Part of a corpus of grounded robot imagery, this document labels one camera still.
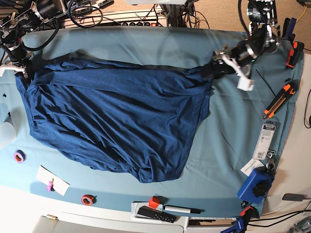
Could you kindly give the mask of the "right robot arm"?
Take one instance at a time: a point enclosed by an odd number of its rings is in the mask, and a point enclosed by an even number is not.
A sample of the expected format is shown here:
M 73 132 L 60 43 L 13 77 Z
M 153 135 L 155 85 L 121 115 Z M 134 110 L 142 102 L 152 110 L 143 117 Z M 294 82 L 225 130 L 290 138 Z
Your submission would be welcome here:
M 43 49 L 60 29 L 59 18 L 67 13 L 64 0 L 2 0 L 0 2 L 0 75 L 5 71 L 29 76 L 31 57 L 35 51 Z M 52 24 L 52 36 L 37 48 L 24 45 L 23 36 L 40 27 Z

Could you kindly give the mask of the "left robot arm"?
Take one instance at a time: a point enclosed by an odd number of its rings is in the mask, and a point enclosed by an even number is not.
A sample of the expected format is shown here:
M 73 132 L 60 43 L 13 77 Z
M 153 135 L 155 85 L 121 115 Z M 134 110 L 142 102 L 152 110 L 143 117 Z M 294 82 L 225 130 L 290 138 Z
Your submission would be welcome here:
M 240 22 L 247 34 L 236 46 L 224 45 L 213 53 L 211 61 L 203 66 L 201 75 L 207 79 L 218 79 L 223 75 L 251 75 L 251 65 L 266 52 L 272 53 L 280 46 L 280 26 L 274 0 L 249 0 L 246 25 L 242 16 L 242 2 L 238 1 Z

